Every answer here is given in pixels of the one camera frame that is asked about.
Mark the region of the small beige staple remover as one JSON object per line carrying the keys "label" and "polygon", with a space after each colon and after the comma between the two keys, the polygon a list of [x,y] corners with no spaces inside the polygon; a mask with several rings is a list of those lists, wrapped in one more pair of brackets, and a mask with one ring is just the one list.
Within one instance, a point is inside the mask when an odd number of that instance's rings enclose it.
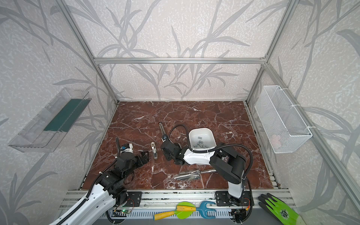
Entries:
{"label": "small beige staple remover", "polygon": [[153,157],[154,159],[158,159],[158,152],[157,152],[157,148],[156,148],[156,145],[154,142],[151,142],[151,149],[152,149],[152,152],[153,152]]}

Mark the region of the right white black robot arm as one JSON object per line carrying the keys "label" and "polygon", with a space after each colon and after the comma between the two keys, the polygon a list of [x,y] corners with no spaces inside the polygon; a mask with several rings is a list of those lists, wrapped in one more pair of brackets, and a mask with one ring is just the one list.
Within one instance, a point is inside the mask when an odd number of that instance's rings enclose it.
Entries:
{"label": "right white black robot arm", "polygon": [[240,198],[245,189],[245,180],[253,165],[253,154],[242,144],[222,144],[209,150],[181,148],[167,139],[161,144],[165,158],[177,165],[212,166],[228,181],[228,194]]}

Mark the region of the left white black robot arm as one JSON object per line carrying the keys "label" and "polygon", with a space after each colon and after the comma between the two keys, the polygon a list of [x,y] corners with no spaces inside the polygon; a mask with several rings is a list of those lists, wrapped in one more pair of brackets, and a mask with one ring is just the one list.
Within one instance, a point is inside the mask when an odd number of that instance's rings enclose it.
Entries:
{"label": "left white black robot arm", "polygon": [[147,151],[143,151],[139,155],[132,152],[119,153],[114,162],[99,173],[87,194],[52,224],[92,225],[113,206],[127,202],[128,195],[124,181],[136,169],[148,162],[149,152]]}

